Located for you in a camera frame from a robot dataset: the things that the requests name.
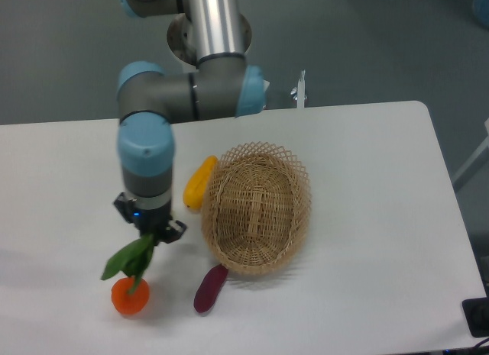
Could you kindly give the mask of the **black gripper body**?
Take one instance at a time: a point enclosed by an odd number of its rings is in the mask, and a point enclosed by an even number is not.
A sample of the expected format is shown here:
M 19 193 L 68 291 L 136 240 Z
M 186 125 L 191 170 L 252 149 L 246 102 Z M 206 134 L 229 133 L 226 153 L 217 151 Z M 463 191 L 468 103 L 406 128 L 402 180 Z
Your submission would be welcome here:
M 143 209 L 131 203 L 128 205 L 129 221 L 141 236 L 165 230 L 172 219 L 171 202 L 155 209 Z

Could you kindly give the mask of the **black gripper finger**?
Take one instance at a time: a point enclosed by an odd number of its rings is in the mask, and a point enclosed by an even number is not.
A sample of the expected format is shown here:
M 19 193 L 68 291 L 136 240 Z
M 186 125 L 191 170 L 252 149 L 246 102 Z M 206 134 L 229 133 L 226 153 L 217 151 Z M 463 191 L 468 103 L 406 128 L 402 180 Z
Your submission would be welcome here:
M 179 240 L 187 230 L 187 225 L 179 220 L 170 220 L 158 226 L 154 232 L 154 244 L 171 244 Z
M 126 198 L 124 192 L 115 198 L 113 205 L 126 222 L 133 221 L 134 204 L 132 200 Z

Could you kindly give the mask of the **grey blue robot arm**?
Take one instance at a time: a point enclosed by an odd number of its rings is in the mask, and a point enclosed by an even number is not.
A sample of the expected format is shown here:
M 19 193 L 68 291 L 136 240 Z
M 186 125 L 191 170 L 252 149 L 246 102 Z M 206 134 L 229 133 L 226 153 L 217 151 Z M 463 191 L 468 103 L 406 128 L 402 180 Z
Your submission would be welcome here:
M 166 76 L 146 61 L 118 77 L 118 156 L 125 189 L 115 207 L 153 245 L 179 240 L 186 226 L 171 213 L 174 124 L 261 112 L 266 85 L 247 63 L 238 0 L 119 0 L 138 18 L 181 14 L 190 24 L 195 71 Z

